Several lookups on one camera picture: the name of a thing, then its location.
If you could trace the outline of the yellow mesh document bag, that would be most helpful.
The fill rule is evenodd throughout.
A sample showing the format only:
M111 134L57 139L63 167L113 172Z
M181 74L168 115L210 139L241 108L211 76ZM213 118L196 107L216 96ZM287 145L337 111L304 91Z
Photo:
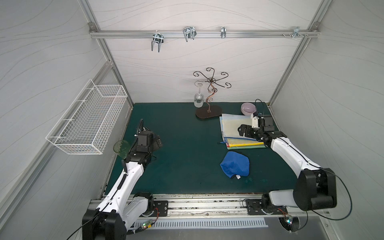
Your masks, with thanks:
M263 142L258 142L254 139L241 139L241 138L225 138L225 143L227 147L263 147Z

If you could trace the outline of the blue microfibre cloth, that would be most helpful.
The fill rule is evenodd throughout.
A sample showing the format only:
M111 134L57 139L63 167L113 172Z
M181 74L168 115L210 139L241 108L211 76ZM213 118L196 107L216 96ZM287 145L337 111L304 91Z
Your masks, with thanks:
M234 177L247 177L250 174L249 158L234 151L226 153L220 163L220 167L224 174L230 179Z

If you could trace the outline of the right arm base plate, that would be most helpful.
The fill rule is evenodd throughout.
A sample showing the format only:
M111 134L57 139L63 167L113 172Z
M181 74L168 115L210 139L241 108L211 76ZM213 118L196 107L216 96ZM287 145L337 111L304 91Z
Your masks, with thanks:
M287 214L287 208L284 206L275 206L265 199L245 199L242 202L246 208L247 214L251 216L269 216Z

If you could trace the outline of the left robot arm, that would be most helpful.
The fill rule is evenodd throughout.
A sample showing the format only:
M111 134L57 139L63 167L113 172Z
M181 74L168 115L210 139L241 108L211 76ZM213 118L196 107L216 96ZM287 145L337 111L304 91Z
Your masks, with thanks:
M160 216L151 193L139 192L128 199L152 162L154 151L163 146L160 136L144 126L140 120L135 141L122 160L123 170L110 193L94 210L87 210L78 228L84 240L125 240L128 235L151 228L156 220L148 220L135 228L139 217Z

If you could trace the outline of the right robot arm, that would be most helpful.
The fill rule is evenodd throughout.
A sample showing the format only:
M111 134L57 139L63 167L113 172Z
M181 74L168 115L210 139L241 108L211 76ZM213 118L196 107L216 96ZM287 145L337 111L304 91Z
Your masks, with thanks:
M329 168L322 168L306 157L290 141L286 134L266 124L266 117L256 117L251 125L241 124L241 137L255 139L277 153L297 176L292 190L270 191L262 196L262 211L273 214L279 207L294 207L302 211L332 209L337 206L337 180L339 177Z

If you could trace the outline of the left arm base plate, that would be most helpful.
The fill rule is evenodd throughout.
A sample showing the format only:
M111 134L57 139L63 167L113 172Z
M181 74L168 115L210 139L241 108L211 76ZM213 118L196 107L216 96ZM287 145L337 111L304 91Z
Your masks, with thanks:
M169 202L168 201L154 201L153 207L151 207L147 212L142 214L142 217L151 217L155 218L159 217L167 217L169 210Z

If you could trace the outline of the light blue document bag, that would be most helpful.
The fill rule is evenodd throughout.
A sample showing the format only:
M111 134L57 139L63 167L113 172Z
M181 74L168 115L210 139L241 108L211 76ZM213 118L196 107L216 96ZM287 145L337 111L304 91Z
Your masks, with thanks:
M222 118L222 116L219 116L219 122L220 122L220 128L221 128L222 139L223 139L223 142L225 142L226 139L225 139L225 136L224 136L223 118Z

